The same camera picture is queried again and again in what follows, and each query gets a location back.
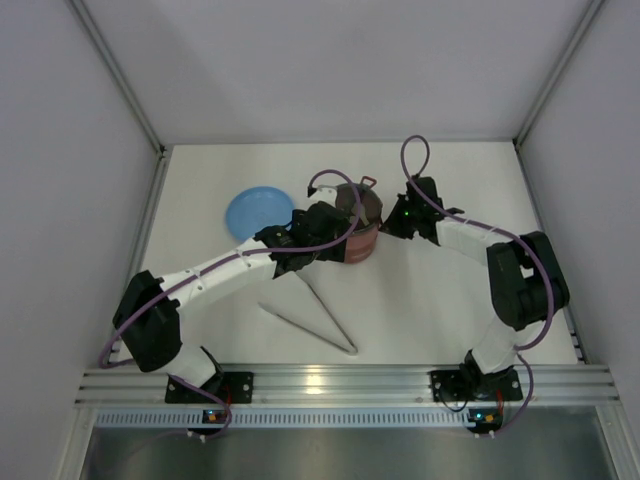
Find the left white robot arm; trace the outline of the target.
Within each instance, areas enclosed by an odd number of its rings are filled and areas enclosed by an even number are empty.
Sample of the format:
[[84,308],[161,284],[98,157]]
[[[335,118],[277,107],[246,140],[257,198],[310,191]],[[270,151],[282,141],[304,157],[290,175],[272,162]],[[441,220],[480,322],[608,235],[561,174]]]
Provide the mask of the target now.
[[115,336],[141,372],[168,376],[168,400],[187,403],[191,394],[212,399],[225,373],[206,347],[184,338],[184,327],[208,319],[215,302],[248,285],[314,261],[343,261],[356,224],[352,215],[318,201],[294,210],[288,224],[267,226],[209,263],[159,277],[142,271],[114,314]]

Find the blue plate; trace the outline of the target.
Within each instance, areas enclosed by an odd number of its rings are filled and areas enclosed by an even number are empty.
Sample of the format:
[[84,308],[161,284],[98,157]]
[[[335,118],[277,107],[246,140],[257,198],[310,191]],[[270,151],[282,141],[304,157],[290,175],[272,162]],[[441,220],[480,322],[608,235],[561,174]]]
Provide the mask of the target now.
[[256,186],[236,195],[225,212],[225,225],[231,236],[242,243],[265,227],[287,225],[294,202],[284,191]]

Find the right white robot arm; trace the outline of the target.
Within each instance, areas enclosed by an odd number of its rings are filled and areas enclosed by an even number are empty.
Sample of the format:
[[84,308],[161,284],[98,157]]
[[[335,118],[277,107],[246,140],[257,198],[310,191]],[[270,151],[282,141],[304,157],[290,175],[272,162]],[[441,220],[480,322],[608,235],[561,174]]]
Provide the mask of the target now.
[[444,208],[432,178],[413,175],[381,230],[403,240],[420,236],[476,261],[488,272],[494,318],[457,368],[432,372],[435,400],[520,400],[514,365],[517,354],[531,343],[525,330],[537,322],[548,325],[568,304],[569,290],[543,232],[516,236],[463,220],[461,213]]

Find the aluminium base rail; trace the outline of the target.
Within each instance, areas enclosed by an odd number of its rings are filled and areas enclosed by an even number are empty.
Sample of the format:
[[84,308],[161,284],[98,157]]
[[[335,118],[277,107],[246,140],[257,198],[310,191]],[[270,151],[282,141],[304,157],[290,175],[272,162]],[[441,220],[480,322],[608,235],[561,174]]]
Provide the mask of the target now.
[[100,426],[156,428],[466,429],[507,424],[521,407],[600,410],[620,403],[608,368],[518,366],[513,376],[466,399],[455,373],[429,366],[232,365],[215,400],[134,368],[90,370],[74,405]]

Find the metal tongs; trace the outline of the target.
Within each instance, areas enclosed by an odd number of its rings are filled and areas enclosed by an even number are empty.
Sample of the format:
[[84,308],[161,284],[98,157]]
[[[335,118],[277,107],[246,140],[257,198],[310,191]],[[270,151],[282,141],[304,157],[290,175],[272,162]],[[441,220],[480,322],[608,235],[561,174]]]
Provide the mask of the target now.
[[272,317],[349,356],[359,348],[314,286],[289,273],[259,288],[258,307]]

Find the grey top lid with clasps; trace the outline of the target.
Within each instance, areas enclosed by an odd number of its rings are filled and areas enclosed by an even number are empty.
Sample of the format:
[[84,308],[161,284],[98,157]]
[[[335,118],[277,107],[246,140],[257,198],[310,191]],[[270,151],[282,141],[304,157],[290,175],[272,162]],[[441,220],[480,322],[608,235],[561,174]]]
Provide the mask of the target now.
[[381,224],[383,203],[374,191],[376,184],[376,179],[363,176],[356,185],[361,204],[360,213],[357,213],[357,202],[352,189],[346,183],[337,187],[336,208],[348,214],[350,222],[358,219],[355,234],[377,229]]

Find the pink lunch container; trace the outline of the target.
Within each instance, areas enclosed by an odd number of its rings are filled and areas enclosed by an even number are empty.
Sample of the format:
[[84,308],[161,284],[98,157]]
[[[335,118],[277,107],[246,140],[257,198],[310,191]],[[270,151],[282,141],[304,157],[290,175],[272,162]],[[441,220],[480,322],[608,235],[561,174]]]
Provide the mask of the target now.
[[367,250],[375,246],[378,226],[373,225],[365,229],[354,231],[347,239],[347,250]]

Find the dark red lunch container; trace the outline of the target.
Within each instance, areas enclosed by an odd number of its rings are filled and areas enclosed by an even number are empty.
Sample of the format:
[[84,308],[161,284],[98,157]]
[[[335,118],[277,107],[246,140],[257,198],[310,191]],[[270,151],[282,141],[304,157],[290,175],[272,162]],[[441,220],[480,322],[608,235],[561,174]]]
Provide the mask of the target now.
[[374,251],[375,245],[365,245],[361,248],[346,249],[345,250],[345,263],[357,264],[366,260]]

